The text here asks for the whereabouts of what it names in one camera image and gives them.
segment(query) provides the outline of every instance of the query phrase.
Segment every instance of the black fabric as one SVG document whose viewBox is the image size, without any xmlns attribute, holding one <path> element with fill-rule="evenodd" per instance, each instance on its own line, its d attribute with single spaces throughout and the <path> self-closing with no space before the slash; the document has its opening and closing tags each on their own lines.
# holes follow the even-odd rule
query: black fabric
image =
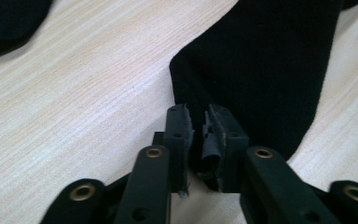
<svg viewBox="0 0 358 224">
<path fill-rule="evenodd" d="M 23 46 L 51 4 L 52 0 L 0 0 L 0 55 Z"/>
<path fill-rule="evenodd" d="M 290 158 L 314 119 L 341 6 L 338 0 L 240 0 L 172 59 L 175 102 L 187 104 L 196 130 L 193 168 L 203 168 L 208 104 L 228 108 L 252 146 Z"/>
</svg>

